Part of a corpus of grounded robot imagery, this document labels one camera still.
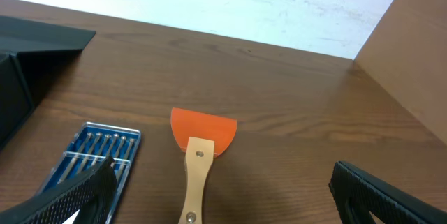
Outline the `dark green storage box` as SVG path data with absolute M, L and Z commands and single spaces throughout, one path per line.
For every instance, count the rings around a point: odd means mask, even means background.
M 96 32 L 1 16 L 1 148 Z

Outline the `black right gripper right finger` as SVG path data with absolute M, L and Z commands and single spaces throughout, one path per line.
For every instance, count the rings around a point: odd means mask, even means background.
M 446 212 L 433 207 L 346 162 L 334 165 L 330 192 L 343 223 L 445 223 Z

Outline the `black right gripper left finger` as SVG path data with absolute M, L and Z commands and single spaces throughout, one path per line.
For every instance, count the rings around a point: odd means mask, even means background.
M 72 179 L 1 212 L 7 224 L 63 223 L 77 214 L 75 223 L 105 223 L 117 190 L 117 179 L 107 156 Z

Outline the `orange scraper with wooden handle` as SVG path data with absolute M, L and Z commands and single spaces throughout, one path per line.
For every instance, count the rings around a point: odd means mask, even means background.
M 170 125 L 185 153 L 186 195 L 179 224 L 203 222 L 203 194 L 214 158 L 233 141 L 237 120 L 174 107 Z

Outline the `blue precision screwdriver set case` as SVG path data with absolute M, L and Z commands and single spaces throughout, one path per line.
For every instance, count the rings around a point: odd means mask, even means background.
M 94 122 L 84 123 L 37 193 L 41 194 L 67 179 L 72 179 L 75 175 L 100 163 L 106 156 L 112 156 L 115 162 L 111 167 L 117 179 L 117 190 L 106 219 L 106 223 L 111 224 L 126 187 L 141 138 L 141 132 L 136 129 Z

